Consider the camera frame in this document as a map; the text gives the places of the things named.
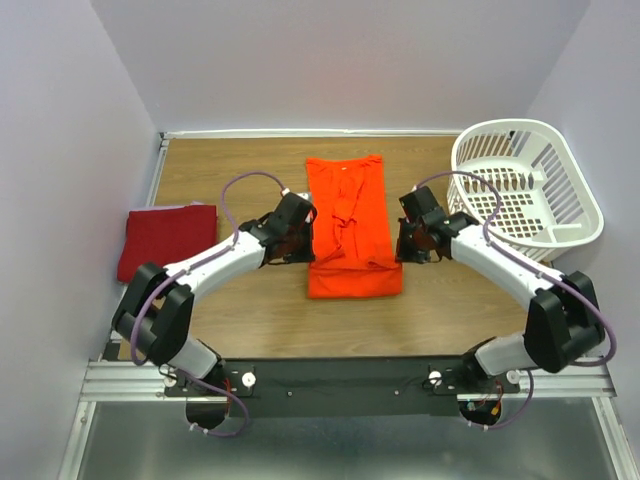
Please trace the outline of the orange t-shirt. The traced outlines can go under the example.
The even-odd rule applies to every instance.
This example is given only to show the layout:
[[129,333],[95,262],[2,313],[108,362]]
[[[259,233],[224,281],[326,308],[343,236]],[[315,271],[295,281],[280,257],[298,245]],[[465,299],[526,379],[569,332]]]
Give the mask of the orange t-shirt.
[[403,270],[392,245],[383,158],[309,158],[306,170],[317,209],[308,296],[319,300],[400,294]]

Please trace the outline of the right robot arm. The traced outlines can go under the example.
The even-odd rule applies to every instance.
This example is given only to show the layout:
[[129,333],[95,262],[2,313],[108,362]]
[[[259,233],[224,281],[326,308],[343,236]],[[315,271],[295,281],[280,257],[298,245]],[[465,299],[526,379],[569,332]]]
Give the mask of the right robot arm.
[[511,370],[558,373],[604,341],[588,276],[545,267],[492,239],[469,214],[447,214],[426,186],[399,202],[404,212],[396,246],[399,262],[424,263],[435,254],[464,264],[507,292],[527,315],[523,332],[470,348],[444,380],[480,392]]

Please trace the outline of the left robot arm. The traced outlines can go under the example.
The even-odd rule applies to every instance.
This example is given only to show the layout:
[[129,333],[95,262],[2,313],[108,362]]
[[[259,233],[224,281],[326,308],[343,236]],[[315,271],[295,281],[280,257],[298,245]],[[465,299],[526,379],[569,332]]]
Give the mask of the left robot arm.
[[309,193],[287,191],[275,210],[242,223],[236,234],[186,260],[140,266],[116,308],[112,329],[129,341],[137,334],[140,355],[156,366],[187,373],[201,395],[222,381],[224,360],[190,334],[194,306],[234,278],[269,263],[308,263],[317,213]]

